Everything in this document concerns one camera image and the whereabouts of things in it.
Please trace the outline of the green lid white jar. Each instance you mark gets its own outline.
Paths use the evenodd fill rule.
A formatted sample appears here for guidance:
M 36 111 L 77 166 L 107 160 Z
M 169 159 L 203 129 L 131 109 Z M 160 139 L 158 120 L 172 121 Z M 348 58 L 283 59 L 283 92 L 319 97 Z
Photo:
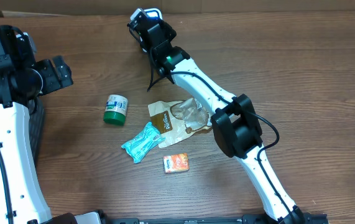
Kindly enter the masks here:
M 128 99 L 121 95 L 109 95 L 103 121 L 106 124 L 114 124 L 123 126 L 126 121 L 126 112 L 128 106 Z

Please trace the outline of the orange tissue pack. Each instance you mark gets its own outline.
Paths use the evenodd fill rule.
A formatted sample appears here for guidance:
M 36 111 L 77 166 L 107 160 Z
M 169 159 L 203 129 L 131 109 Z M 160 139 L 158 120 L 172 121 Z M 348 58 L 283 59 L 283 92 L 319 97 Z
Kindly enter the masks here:
M 164 156 L 163 162 L 166 174 L 185 172 L 190 169 L 187 153 Z

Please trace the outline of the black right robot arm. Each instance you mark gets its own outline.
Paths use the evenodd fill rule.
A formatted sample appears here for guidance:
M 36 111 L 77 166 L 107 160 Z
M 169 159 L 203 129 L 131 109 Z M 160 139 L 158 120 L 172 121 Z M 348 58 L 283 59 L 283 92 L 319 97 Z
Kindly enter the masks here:
M 266 155 L 261 122 L 275 126 L 256 114 L 248 96 L 224 90 L 203 73 L 182 48 L 172 46 L 174 29 L 156 8 L 138 8 L 130 17 L 129 32 L 149 57 L 152 73 L 183 88 L 210 114 L 218 147 L 243 166 L 260 196 L 265 215 L 260 223 L 305 223 L 305 216 L 288 196 Z

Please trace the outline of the teal snack packet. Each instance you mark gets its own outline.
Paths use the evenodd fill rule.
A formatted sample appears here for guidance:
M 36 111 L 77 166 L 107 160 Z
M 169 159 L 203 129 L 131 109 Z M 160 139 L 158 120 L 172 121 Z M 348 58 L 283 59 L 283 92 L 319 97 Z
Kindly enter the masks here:
M 125 142 L 121 148 L 132 157 L 133 163 L 138 164 L 152 148 L 164 141 L 160 131 L 148 122 L 138 135 Z

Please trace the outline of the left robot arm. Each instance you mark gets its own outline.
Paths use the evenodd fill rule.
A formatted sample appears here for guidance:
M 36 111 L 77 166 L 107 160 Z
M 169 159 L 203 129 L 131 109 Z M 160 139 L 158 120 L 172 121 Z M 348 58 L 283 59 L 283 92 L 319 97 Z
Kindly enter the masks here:
M 29 103 L 73 84 L 61 56 L 36 61 L 28 35 L 0 26 L 0 223 L 105 223 L 99 210 L 53 217 L 34 164 Z

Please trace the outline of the beige brown bag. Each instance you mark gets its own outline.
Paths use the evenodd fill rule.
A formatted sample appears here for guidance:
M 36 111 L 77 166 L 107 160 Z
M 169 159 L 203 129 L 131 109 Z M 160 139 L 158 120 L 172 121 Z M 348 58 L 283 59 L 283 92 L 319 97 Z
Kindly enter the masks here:
M 165 139 L 159 148 L 174 145 L 199 131 L 211 129 L 209 112 L 194 98 L 185 101 L 157 101 L 149 104 L 148 110 L 152 125 Z

